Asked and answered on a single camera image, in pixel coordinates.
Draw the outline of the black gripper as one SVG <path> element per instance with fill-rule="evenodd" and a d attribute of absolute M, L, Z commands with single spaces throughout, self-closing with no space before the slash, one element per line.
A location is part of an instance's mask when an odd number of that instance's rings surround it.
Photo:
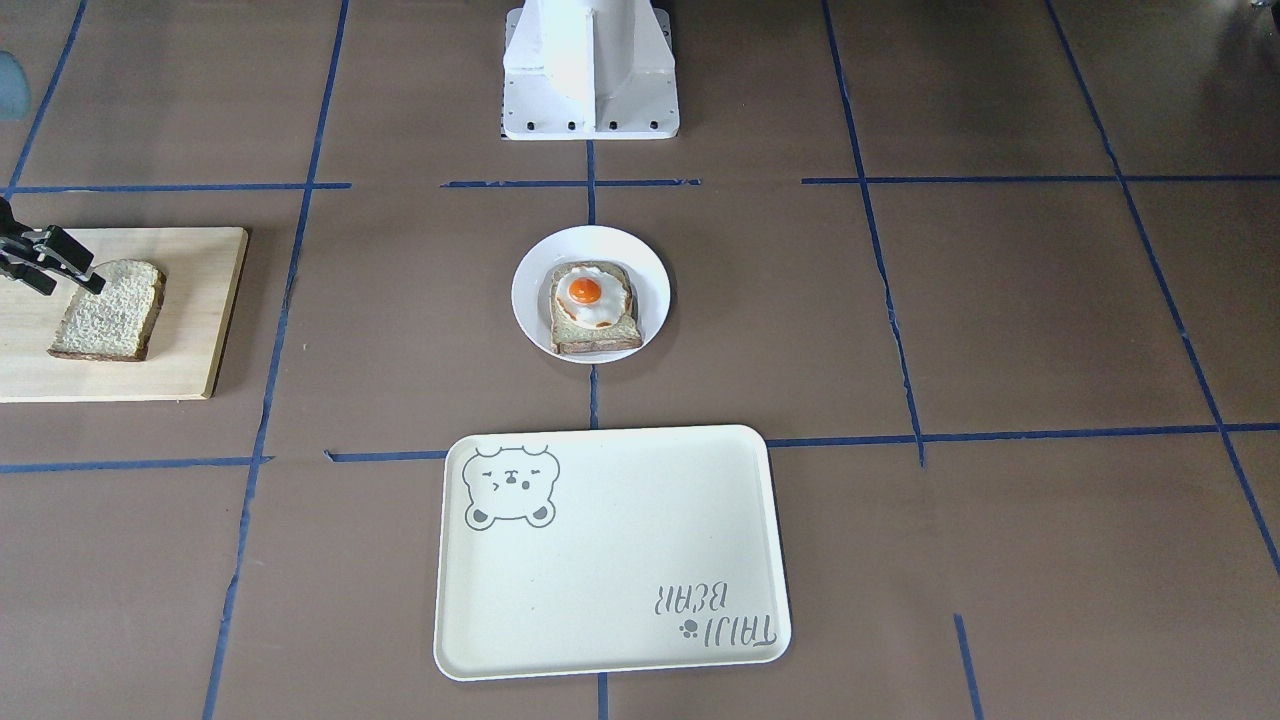
<path fill-rule="evenodd" d="M 61 227 L 49 225 L 42 231 L 33 231 L 19 223 L 5 197 L 0 197 L 0 206 L 3 275 L 42 296 L 50 296 L 58 284 L 49 273 L 76 282 L 91 295 L 102 292 L 106 281 L 93 272 L 93 254 L 86 246 Z"/>

